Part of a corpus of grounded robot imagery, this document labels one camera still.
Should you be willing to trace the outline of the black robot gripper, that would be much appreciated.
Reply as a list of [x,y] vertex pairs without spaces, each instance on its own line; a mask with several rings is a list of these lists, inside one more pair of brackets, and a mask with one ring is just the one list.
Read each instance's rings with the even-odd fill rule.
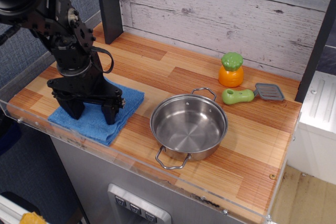
[[59,105],[73,118],[79,119],[85,109],[84,103],[100,104],[108,125],[113,125],[125,99],[120,88],[103,76],[101,67],[91,63],[75,76],[63,76],[47,82]]

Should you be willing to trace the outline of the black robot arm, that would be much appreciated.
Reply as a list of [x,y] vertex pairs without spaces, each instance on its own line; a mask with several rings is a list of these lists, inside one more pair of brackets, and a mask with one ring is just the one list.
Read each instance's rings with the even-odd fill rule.
[[101,105],[107,124],[125,105],[122,90],[109,83],[95,47],[92,29],[80,19],[70,0],[1,0],[1,23],[9,26],[1,35],[5,42],[26,28],[54,56],[60,78],[51,79],[59,105],[74,119],[81,117],[85,104]]

